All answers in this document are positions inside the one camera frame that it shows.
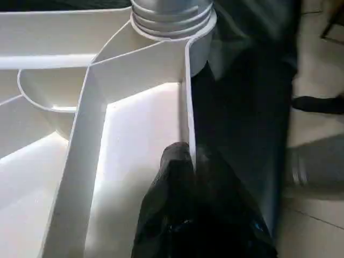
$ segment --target gloved hand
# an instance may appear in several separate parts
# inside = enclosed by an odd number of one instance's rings
[[[277,257],[260,211],[222,157],[167,147],[142,201],[132,258]]]

